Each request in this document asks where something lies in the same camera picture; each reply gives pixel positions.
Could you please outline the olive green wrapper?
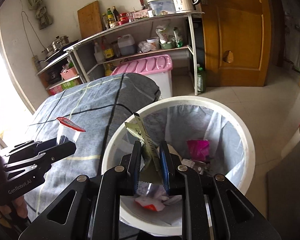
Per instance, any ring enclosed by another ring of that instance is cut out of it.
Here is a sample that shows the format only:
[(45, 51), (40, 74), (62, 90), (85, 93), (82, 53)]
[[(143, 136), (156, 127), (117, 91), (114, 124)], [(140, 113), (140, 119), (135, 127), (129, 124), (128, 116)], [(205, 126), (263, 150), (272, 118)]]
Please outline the olive green wrapper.
[(125, 122), (125, 127), (126, 130), (141, 143), (139, 181), (160, 185), (162, 184), (160, 158), (155, 144), (149, 136), (146, 126), (138, 113), (133, 114), (133, 121), (133, 123)]

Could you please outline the clear plastic cup red lid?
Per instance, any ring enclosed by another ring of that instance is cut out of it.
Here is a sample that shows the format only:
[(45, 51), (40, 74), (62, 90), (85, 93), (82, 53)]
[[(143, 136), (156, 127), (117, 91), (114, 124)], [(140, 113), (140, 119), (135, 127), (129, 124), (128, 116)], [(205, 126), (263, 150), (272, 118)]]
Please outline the clear plastic cup red lid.
[(57, 145), (71, 141), (76, 143), (81, 133), (86, 132), (85, 129), (79, 127), (73, 121), (65, 117), (58, 117), (59, 122), (58, 131), (57, 131)]

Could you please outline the magenta wrapper in bin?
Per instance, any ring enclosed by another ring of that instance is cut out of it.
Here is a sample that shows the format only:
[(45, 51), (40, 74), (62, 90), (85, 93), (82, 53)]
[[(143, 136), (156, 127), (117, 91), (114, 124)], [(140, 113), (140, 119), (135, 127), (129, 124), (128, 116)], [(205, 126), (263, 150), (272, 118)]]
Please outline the magenta wrapper in bin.
[(210, 156), (210, 142), (208, 140), (188, 140), (187, 146), (192, 160), (202, 162), (208, 160)]

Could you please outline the blue patterned tablecloth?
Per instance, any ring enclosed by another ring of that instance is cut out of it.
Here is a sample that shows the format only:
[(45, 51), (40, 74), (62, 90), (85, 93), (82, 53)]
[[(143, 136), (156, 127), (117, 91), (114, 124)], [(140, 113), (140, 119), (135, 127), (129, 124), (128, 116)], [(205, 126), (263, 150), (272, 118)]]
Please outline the blue patterned tablecloth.
[(53, 164), (45, 183), (25, 195), (28, 217), (34, 220), (77, 176), (100, 174), (106, 146), (133, 113), (155, 102), (160, 89), (150, 78), (125, 73), (103, 77), (47, 98), (33, 115), (22, 141), (47, 141), (57, 136), (58, 117), (85, 129), (76, 152)]

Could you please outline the pink plastic basket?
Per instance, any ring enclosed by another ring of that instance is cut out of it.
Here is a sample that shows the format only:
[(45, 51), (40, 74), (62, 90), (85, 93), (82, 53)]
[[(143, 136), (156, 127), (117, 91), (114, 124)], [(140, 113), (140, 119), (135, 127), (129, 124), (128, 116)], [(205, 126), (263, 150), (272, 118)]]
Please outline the pink plastic basket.
[(77, 70), (75, 67), (72, 67), (72, 68), (68, 68), (68, 69), (63, 69), (61, 71), (61, 77), (63, 80), (68, 80), (68, 79), (71, 79), (73, 77), (76, 77), (78, 74), (77, 74)]

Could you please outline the green plastic bottle on floor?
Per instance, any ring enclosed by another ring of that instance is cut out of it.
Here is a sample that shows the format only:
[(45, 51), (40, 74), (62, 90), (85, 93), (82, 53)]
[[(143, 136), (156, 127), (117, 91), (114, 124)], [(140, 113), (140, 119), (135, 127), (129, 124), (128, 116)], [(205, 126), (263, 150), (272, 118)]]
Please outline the green plastic bottle on floor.
[(206, 91), (206, 72), (200, 64), (197, 64), (197, 91), (200, 93)]

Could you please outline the white power strip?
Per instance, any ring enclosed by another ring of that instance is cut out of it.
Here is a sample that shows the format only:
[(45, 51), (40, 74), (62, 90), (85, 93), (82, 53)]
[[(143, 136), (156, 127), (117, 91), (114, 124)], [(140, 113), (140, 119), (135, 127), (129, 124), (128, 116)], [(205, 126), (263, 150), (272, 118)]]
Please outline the white power strip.
[(35, 69), (37, 70), (37, 72), (40, 72), (42, 70), (42, 66), (40, 64), (40, 60), (38, 59), (37, 55), (34, 55), (32, 57), (32, 62), (33, 62)]

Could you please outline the pink lidded storage bin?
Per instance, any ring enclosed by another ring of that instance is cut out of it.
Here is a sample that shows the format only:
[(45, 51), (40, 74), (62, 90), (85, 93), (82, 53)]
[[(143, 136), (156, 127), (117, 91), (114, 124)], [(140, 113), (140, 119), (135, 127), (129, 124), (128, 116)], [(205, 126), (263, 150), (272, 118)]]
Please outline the pink lidded storage bin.
[(111, 75), (136, 73), (152, 79), (160, 88), (163, 99), (173, 95), (173, 62), (170, 55), (150, 56), (119, 64)]

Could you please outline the soy sauce bottle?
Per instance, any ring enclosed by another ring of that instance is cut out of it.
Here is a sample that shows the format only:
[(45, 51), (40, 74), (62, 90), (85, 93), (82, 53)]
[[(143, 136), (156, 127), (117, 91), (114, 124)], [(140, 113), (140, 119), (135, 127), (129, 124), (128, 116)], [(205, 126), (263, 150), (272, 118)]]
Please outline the soy sauce bottle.
[(103, 50), (104, 58), (106, 61), (109, 61), (114, 58), (115, 55), (114, 55), (113, 48), (105, 37), (102, 37), (101, 48)]

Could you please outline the steel steamer pot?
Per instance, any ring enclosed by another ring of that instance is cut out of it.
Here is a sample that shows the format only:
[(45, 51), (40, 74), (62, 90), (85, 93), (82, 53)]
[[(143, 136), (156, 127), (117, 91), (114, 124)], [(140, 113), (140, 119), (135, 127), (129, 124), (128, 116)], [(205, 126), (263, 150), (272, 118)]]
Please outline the steel steamer pot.
[(60, 50), (62, 47), (69, 43), (70, 41), (68, 36), (56, 36), (55, 40), (53, 40), (53, 42), (49, 46), (45, 47), (42, 53), (44, 53), (45, 55), (47, 55), (48, 53), (54, 53), (55, 51)]

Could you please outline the dark liquid plastic jug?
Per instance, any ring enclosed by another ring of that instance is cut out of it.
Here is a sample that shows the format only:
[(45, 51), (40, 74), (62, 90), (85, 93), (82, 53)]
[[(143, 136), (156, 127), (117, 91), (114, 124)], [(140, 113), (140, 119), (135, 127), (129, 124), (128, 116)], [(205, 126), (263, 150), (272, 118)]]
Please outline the dark liquid plastic jug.
[(117, 38), (117, 44), (122, 56), (136, 54), (135, 40), (131, 34), (119, 36)]

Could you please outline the wooden cutting board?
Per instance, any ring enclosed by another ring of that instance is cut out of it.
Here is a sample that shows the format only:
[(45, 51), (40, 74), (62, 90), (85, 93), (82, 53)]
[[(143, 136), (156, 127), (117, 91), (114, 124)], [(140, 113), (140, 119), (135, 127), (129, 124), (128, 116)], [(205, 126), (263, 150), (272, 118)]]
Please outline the wooden cutting board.
[(94, 1), (79, 9), (77, 16), (82, 39), (103, 31), (98, 1)]

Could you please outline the green glass bottle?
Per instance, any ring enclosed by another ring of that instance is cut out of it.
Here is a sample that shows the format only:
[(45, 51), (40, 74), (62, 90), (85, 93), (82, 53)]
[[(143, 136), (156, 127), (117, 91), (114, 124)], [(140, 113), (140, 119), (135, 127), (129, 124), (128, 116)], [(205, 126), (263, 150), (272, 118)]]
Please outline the green glass bottle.
[(111, 25), (115, 22), (115, 18), (110, 8), (107, 9), (107, 18), (108, 18), (108, 25), (109, 27), (111, 27)]

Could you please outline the white metal shelf rack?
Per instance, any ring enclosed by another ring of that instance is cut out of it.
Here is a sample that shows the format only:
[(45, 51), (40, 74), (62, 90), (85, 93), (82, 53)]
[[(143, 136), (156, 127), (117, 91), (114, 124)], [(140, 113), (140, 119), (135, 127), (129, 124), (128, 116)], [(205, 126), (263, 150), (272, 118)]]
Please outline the white metal shelf rack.
[(193, 17), (197, 15), (188, 12), (143, 18), (72, 42), (51, 56), (37, 75), (45, 80), (45, 89), (56, 94), (66, 89), (67, 82), (87, 83), (116, 74), (115, 68), (127, 61), (145, 62), (153, 56), (157, 66), (134, 64), (133, 71), (159, 81), (161, 76), (155, 72), (162, 73), (164, 54), (187, 49), (188, 56), (195, 57)]

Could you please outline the clear plastic storage box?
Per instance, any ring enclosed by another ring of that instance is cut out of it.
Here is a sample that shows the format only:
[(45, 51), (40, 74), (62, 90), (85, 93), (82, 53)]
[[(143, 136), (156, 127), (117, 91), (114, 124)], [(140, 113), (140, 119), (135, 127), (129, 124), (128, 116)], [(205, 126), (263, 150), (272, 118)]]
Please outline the clear plastic storage box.
[(157, 16), (176, 13), (173, 0), (148, 0), (148, 4)]

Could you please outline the wooden door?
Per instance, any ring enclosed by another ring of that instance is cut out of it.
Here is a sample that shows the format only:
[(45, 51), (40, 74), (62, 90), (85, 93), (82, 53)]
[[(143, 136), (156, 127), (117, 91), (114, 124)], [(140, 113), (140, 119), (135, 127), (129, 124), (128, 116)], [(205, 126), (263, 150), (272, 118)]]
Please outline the wooden door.
[(201, 6), (207, 86), (264, 86), (271, 51), (268, 0), (207, 0)]

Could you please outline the hanging grey cloth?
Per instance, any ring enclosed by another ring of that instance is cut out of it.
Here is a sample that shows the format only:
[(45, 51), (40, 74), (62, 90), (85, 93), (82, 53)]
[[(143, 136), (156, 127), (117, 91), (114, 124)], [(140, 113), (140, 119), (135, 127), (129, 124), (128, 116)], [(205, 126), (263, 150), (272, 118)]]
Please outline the hanging grey cloth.
[(53, 24), (53, 19), (47, 12), (47, 7), (43, 0), (27, 0), (29, 10), (34, 11), (39, 29), (45, 29)]

